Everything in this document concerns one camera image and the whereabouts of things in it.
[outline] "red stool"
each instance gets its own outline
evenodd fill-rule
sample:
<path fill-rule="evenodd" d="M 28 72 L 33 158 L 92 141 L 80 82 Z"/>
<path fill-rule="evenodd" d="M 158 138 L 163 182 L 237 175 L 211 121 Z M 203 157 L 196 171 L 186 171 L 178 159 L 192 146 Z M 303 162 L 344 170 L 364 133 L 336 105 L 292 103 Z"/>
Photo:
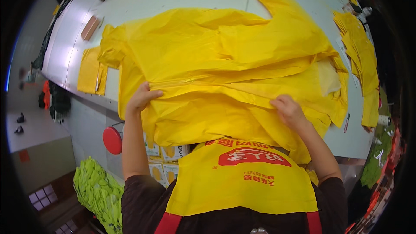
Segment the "red stool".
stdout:
<path fill-rule="evenodd" d="M 120 132 L 113 127 L 121 123 L 124 122 L 114 124 L 111 127 L 106 127 L 103 132 L 105 148 L 112 154 L 120 154 L 122 152 L 122 137 L 120 136 Z"/>

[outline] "white table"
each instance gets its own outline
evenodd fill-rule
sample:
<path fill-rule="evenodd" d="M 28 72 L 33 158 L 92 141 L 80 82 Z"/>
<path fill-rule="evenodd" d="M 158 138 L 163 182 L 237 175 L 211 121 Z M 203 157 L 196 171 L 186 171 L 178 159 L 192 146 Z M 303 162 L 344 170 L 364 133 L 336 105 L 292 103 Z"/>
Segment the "white table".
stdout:
<path fill-rule="evenodd" d="M 342 12 L 348 0 L 296 0 L 325 32 L 335 50 L 340 52 L 345 65 L 348 59 L 340 51 L 336 40 L 340 32 L 332 20 L 332 12 Z M 178 7 L 236 8 L 255 13 L 264 18 L 270 14 L 257 0 L 72 0 L 55 23 L 47 48 L 42 72 L 50 80 L 108 109 L 117 111 L 118 70 L 109 69 L 105 96 L 96 96 L 76 90 L 82 52 L 98 46 L 106 24 L 114 27 L 133 19 L 152 17 L 168 9 Z M 90 41 L 83 41 L 81 31 L 92 15 L 103 18 L 104 23 L 97 29 Z M 363 97 L 352 76 L 349 78 L 348 113 L 349 126 L 344 133 L 341 128 L 331 125 L 325 135 L 325 142 L 336 156 L 366 159 L 373 134 L 361 126 Z"/>

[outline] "shoe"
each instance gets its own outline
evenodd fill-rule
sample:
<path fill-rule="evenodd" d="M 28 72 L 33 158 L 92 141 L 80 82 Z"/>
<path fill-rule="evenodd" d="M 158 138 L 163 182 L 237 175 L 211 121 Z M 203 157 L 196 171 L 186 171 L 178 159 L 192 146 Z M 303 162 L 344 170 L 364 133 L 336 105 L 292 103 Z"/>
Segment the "shoe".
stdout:
<path fill-rule="evenodd" d="M 19 126 L 19 127 L 16 129 L 15 134 L 20 135 L 20 134 L 22 134 L 22 133 L 24 133 L 23 127 L 22 127 L 22 126 Z"/>
<path fill-rule="evenodd" d="M 20 113 L 20 117 L 18 117 L 17 122 L 18 123 L 23 123 L 24 122 L 24 115 L 23 115 L 23 113 Z"/>

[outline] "hand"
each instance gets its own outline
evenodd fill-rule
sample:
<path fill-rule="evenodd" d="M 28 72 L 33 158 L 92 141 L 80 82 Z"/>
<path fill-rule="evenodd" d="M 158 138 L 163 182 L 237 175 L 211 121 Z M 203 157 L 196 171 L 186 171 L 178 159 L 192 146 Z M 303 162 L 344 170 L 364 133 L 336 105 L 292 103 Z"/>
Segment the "hand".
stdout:
<path fill-rule="evenodd" d="M 305 125 L 309 124 L 299 103 L 294 101 L 289 95 L 279 95 L 270 104 L 278 110 L 278 114 L 283 123 L 298 132 Z"/>
<path fill-rule="evenodd" d="M 150 91 L 149 83 L 143 82 L 128 101 L 126 110 L 129 112 L 143 111 L 149 101 L 162 95 L 162 91 Z"/>

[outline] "window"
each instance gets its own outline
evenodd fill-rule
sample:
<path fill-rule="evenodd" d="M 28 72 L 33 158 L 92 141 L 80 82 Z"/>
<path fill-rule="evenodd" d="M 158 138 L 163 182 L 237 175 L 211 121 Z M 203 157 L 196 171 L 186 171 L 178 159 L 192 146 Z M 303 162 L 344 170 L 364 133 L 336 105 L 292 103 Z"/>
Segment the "window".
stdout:
<path fill-rule="evenodd" d="M 56 197 L 52 185 L 48 185 L 29 195 L 29 200 L 35 209 L 40 211 L 49 204 L 56 202 L 58 198 Z"/>
<path fill-rule="evenodd" d="M 75 223 L 70 220 L 64 225 L 62 225 L 59 229 L 55 231 L 55 234 L 71 234 L 74 233 L 78 228 L 76 227 Z"/>

